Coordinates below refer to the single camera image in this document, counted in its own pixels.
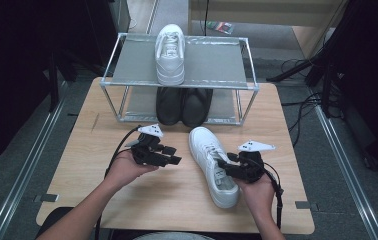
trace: glass shoe rack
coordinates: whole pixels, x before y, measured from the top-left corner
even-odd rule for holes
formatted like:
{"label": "glass shoe rack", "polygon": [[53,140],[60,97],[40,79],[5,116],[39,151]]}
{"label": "glass shoe rack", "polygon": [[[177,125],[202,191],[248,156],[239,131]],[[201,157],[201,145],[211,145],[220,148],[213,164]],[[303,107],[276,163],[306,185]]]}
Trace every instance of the glass shoe rack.
{"label": "glass shoe rack", "polygon": [[[118,34],[100,81],[117,121],[158,122],[156,92],[164,85],[157,80],[156,38],[147,34]],[[243,125],[259,91],[248,39],[185,36],[184,64],[185,81],[170,87],[214,89],[205,123]],[[122,96],[115,94],[114,87],[117,86],[124,87]],[[252,96],[242,103],[240,91],[250,91]]]}

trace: gray carpet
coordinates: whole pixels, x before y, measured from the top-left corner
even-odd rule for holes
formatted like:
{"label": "gray carpet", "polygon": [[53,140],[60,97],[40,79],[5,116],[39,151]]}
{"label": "gray carpet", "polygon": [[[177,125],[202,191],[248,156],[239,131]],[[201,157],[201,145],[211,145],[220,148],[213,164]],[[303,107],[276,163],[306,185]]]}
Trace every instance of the gray carpet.
{"label": "gray carpet", "polygon": [[[166,23],[180,21],[185,24],[181,17],[176,17],[176,15],[182,13],[175,12],[174,14],[176,15],[172,15],[171,12],[173,11],[170,12],[173,6],[176,7],[176,4],[179,4],[178,2],[160,1],[156,21],[152,26],[153,33],[159,31]],[[243,24],[237,25],[234,36],[246,34],[249,35],[250,39],[253,39],[252,41],[250,40],[250,43],[259,44],[255,47],[260,52],[260,56],[256,57],[255,60],[258,78],[275,76],[281,73],[281,66],[284,60],[299,58],[300,51],[299,49],[296,51],[297,49],[294,48],[296,44],[289,27],[279,26],[273,28],[267,26],[262,28],[265,34],[261,34],[260,38],[255,37],[258,33],[257,31],[248,31],[243,28]],[[247,26],[246,29],[252,28],[261,29],[261,26]],[[279,31],[283,31],[282,36],[284,37],[278,37]],[[283,42],[277,43],[279,40],[276,40],[276,38],[285,39],[284,41],[287,44]],[[290,64],[294,63],[287,62],[285,67],[289,68]],[[33,239],[36,236],[39,226],[37,226],[35,218],[40,208],[40,203],[33,202],[33,198],[37,194],[46,192],[76,120],[75,115],[79,113],[94,77],[90,72],[80,69],[77,81],[69,85],[59,119],[42,152],[20,204],[11,219],[4,239]],[[284,103],[303,101],[310,95],[309,89],[303,83],[303,77],[300,74],[295,75],[292,80],[286,80],[276,85],[278,86],[281,101]],[[17,133],[7,150],[0,156],[0,208],[48,116],[48,109],[49,98],[36,109],[25,126]],[[291,106],[283,109],[287,124],[291,126],[297,119],[298,107]],[[364,166],[360,150],[355,144],[346,123],[340,119],[333,119],[332,123],[351,165],[355,169],[355,173],[378,216],[378,172],[371,171]],[[291,132],[291,137],[295,140],[296,129]],[[315,111],[302,118],[300,138],[294,149],[307,198],[313,206],[317,207],[312,210],[316,230],[313,234],[306,236],[286,235],[287,239],[368,239],[369,235],[362,218]],[[103,239],[106,239],[107,231],[102,233]]]}

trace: cable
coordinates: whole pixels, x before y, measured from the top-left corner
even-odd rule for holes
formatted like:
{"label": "cable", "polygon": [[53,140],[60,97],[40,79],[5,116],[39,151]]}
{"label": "cable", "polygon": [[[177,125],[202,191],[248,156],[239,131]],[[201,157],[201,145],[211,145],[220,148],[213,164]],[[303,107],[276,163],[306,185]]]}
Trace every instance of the cable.
{"label": "cable", "polygon": [[259,168],[261,168],[264,173],[270,178],[271,185],[273,186],[274,192],[276,193],[276,199],[277,199],[277,206],[276,206],[276,225],[280,229],[282,225],[282,209],[283,209],[283,201],[282,201],[282,193],[283,189],[280,185],[280,177],[277,173],[276,169],[272,167],[270,164],[263,161],[263,163],[267,166],[269,166],[273,171],[276,173],[278,181],[274,178],[273,174],[271,174],[267,169],[264,168],[264,166],[261,166],[261,164],[257,163],[256,161],[250,159],[250,158],[244,158],[244,160],[249,161],[250,163],[253,163],[254,165],[257,165]]}
{"label": "cable", "polygon": [[[280,65],[280,71],[281,71],[282,73],[285,72],[285,71],[283,70],[284,65],[285,65],[286,63],[290,62],[290,61],[295,61],[295,66],[294,66],[294,67],[296,67],[296,66],[298,66],[298,63],[300,63],[300,62],[304,63],[304,62],[306,62],[306,61],[308,61],[308,60],[306,60],[306,59],[289,59],[289,60],[286,60],[286,61],[284,61],[284,62]],[[299,75],[301,75],[301,76],[303,76],[303,77],[307,77],[306,75],[302,74],[301,71],[297,72],[297,74],[299,74]]]}
{"label": "cable", "polygon": [[[326,41],[326,34],[323,36],[323,42],[325,42],[325,41]],[[313,67],[316,67],[316,68],[324,68],[325,67],[325,66],[319,66],[319,65],[317,65],[313,62],[313,61],[317,60],[316,58],[319,58],[319,54],[321,54],[324,50],[327,50],[325,44],[323,44],[323,46],[312,57],[310,57],[308,59],[290,59],[290,60],[283,62],[280,66],[280,69],[282,70],[282,74],[275,76],[275,77],[272,77],[272,78],[267,78],[266,80],[268,82],[280,82],[280,81],[283,81],[285,79],[293,79],[292,75],[295,75],[296,73],[300,74],[303,77],[307,77],[300,72],[302,70],[310,67],[310,66],[313,66]],[[283,72],[283,65],[286,62],[291,61],[291,60],[296,61],[295,67],[291,68],[290,70],[288,70],[286,72]]]}
{"label": "cable", "polygon": [[[282,107],[288,107],[288,106],[295,106],[295,105],[300,105],[302,103],[304,103],[305,101],[303,102],[293,102],[293,103],[282,103]],[[315,103],[315,102],[320,102],[320,99],[312,99],[310,101],[308,101],[308,103]]]}
{"label": "cable", "polygon": [[205,21],[204,21],[204,36],[207,36],[207,20],[208,20],[208,6],[210,5],[210,0],[207,0],[207,9],[205,10]]}
{"label": "cable", "polygon": [[134,27],[137,26],[137,21],[136,21],[136,19],[130,18],[130,23],[131,23],[132,21],[134,22],[134,24],[131,25],[131,26],[129,26],[129,29],[133,29]]}
{"label": "cable", "polygon": [[202,34],[204,34],[204,36],[207,36],[207,19],[208,19],[208,6],[209,5],[210,5],[210,1],[207,0],[207,7],[205,9],[204,26],[202,26],[202,20],[199,20],[199,27],[201,28]]}
{"label": "cable", "polygon": [[112,164],[113,164],[114,161],[115,161],[115,158],[118,156],[118,154],[120,154],[120,153],[122,152],[122,151],[119,152],[121,146],[124,144],[124,142],[127,140],[127,138],[128,138],[132,133],[136,132],[140,127],[141,127],[141,126],[139,125],[139,126],[133,128],[132,130],[130,130],[130,132],[128,132],[128,133],[126,134],[126,136],[124,136],[124,138],[121,140],[120,144],[118,144],[117,148],[115,149],[114,154],[113,154],[112,157],[111,157],[111,161],[110,161],[110,164],[108,165],[108,168],[107,168],[107,170],[106,170],[106,172],[105,172],[105,176],[107,176],[107,174],[108,174],[108,172],[109,172],[109,170],[110,170]]}
{"label": "cable", "polygon": [[296,105],[296,104],[299,104],[300,107],[298,109],[298,118],[297,118],[297,121],[291,126],[288,128],[289,132],[291,132],[296,126],[298,127],[297,128],[297,135],[295,137],[295,140],[294,142],[292,143],[292,147],[295,147],[296,144],[298,143],[299,141],[299,137],[300,137],[300,133],[301,133],[301,119],[308,115],[312,109],[314,108],[311,108],[306,114],[302,115],[302,111],[308,107],[308,106],[311,106],[313,105],[314,107],[321,104],[321,101],[320,99],[311,99],[312,97],[316,96],[316,95],[320,95],[321,93],[313,93],[311,94],[310,96],[308,96],[303,102],[297,102],[297,103],[291,103],[290,105],[288,103],[286,103],[285,105],[282,104],[282,106],[291,106],[291,105]]}

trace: metal frame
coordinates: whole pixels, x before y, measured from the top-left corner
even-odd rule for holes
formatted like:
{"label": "metal frame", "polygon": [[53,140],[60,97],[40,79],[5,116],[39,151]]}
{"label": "metal frame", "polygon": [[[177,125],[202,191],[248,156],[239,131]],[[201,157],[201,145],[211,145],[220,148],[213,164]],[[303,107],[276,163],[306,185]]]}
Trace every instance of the metal frame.
{"label": "metal frame", "polygon": [[332,121],[324,115],[320,106],[316,106],[315,110],[369,237],[370,239],[378,239],[378,218],[351,166],[350,160],[345,153]]}
{"label": "metal frame", "polygon": [[36,166],[40,160],[40,156],[43,152],[43,149],[49,140],[49,136],[58,120],[59,115],[61,114],[62,108],[64,106],[64,100],[68,93],[68,83],[63,82],[60,88],[60,99],[58,105],[50,112],[47,116],[45,123],[42,126],[33,147],[30,150],[29,155],[27,156],[26,161],[24,162],[23,167],[19,175],[17,176],[14,185],[12,186],[11,191],[4,200],[2,207],[0,209],[0,239],[2,239],[9,227],[12,217],[15,214],[15,211],[18,208],[21,198],[23,197],[24,191],[30,179],[36,169]]}
{"label": "metal frame", "polygon": [[[117,38],[117,41],[114,45],[113,52],[111,54],[111,57],[110,57],[110,60],[108,62],[107,68],[105,70],[104,76],[102,77],[102,80],[100,81],[99,85],[101,86],[101,88],[102,88],[102,90],[103,90],[103,92],[104,92],[104,94],[107,98],[107,101],[108,101],[108,103],[111,107],[111,110],[112,110],[114,116],[116,117],[117,121],[119,121],[119,122],[158,122],[156,117],[125,116],[125,114],[124,114],[125,103],[126,103],[127,98],[129,96],[130,87],[133,87],[133,85],[124,85],[124,84],[112,83],[111,78],[108,77],[108,72],[109,72],[109,69],[111,68],[111,64],[113,62],[114,55],[117,51],[117,48],[118,48],[120,43],[122,45],[124,45],[124,42],[125,42],[127,35],[129,35],[129,34],[128,33],[119,33],[118,34],[118,38]],[[249,48],[248,39],[247,38],[235,38],[235,39],[238,39],[239,43],[241,44],[240,47],[241,47],[242,55],[244,54],[244,52],[246,52],[248,54],[247,57],[249,58],[250,68],[251,68],[251,71],[252,71],[252,83],[247,82],[247,85],[246,85],[245,88],[238,88],[238,89],[233,88],[233,87],[229,87],[229,86],[220,86],[219,87],[220,89],[230,89],[230,90],[235,91],[236,109],[237,109],[237,116],[235,116],[236,119],[233,120],[233,119],[230,119],[230,118],[228,118],[228,119],[208,118],[207,121],[205,122],[206,124],[242,126],[244,124],[247,116],[248,116],[249,110],[251,109],[251,106],[252,106],[252,104],[255,100],[255,97],[256,97],[256,95],[259,91],[259,84],[257,83],[257,78],[255,76],[254,64],[253,64],[253,61],[252,61],[252,56],[251,56],[251,51],[250,51],[250,48]],[[113,86],[124,86],[125,87],[123,98],[122,98],[120,107],[118,108],[118,111],[117,111],[116,107],[114,106],[114,103],[112,102],[111,97],[110,97],[108,90],[107,90],[107,87],[113,87]],[[161,87],[161,86],[162,85],[158,83],[158,84],[156,84],[154,86],[150,86],[150,87]],[[239,92],[240,90],[246,90],[246,91],[252,91],[253,92],[252,97],[251,97],[245,111],[242,110],[242,102],[241,102],[240,92]]]}

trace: shoelace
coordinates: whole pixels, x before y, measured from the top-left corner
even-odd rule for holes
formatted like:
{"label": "shoelace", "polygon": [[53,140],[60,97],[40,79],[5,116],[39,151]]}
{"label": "shoelace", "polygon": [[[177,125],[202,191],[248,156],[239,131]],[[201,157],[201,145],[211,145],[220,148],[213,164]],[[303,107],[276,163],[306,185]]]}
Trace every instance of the shoelace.
{"label": "shoelace", "polygon": [[161,55],[177,56],[177,33],[166,33],[164,38],[164,47]]}
{"label": "shoelace", "polygon": [[213,158],[222,158],[221,155],[226,155],[220,148],[218,148],[215,144],[209,143],[204,145],[205,152],[210,154]]}

